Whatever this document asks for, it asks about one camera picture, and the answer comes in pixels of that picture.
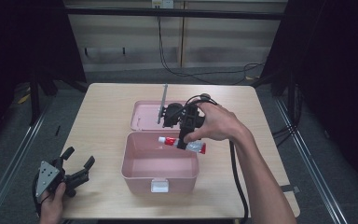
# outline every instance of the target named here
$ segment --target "human hand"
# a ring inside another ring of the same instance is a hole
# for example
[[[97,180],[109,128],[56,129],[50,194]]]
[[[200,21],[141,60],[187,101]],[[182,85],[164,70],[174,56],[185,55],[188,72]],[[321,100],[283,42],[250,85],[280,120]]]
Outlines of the human hand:
[[[248,132],[248,129],[237,119],[235,114],[221,105],[200,103],[197,106],[205,114],[205,121],[195,132],[185,136],[185,142],[193,142],[203,137],[217,141],[235,140],[240,137],[240,133]]]
[[[65,193],[66,185],[61,183],[55,193],[43,192],[40,224],[57,224],[62,218],[62,196]]]

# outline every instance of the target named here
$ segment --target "human arm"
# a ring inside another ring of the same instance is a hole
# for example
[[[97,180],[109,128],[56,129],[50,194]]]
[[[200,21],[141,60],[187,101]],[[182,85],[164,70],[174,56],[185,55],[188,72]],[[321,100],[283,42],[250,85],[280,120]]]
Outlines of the human arm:
[[[221,105],[199,104],[206,119],[185,142],[229,139],[236,147],[255,223],[296,223],[293,211],[257,148],[249,129]]]
[[[42,210],[40,224],[58,224],[62,218],[62,197],[65,193],[66,185],[61,183],[55,193],[43,192]]]

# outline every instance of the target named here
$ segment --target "electrical outlet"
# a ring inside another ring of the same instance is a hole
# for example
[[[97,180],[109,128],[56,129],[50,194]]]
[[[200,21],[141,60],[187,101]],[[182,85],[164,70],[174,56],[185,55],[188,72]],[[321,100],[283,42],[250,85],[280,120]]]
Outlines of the electrical outlet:
[[[162,8],[162,0],[152,0],[152,8]]]
[[[163,8],[173,8],[173,0],[162,0]]]

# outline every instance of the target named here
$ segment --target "pink plastic box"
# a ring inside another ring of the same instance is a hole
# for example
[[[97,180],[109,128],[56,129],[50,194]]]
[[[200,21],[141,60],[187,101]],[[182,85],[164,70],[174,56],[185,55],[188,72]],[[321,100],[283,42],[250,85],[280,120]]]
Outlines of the pink plastic box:
[[[121,173],[133,193],[191,192],[200,172],[198,153],[158,141],[160,136],[179,135],[178,127],[163,129],[163,119],[157,124],[159,106],[160,101],[135,103],[131,120],[134,132],[127,137]]]

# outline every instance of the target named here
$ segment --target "small bottle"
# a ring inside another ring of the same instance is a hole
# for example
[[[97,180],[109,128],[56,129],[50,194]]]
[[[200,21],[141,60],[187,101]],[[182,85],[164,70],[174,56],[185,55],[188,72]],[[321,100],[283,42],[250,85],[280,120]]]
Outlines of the small bottle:
[[[159,137],[158,141],[168,146],[177,147],[179,139],[172,137]],[[205,154],[206,144],[200,140],[187,143],[186,150]]]

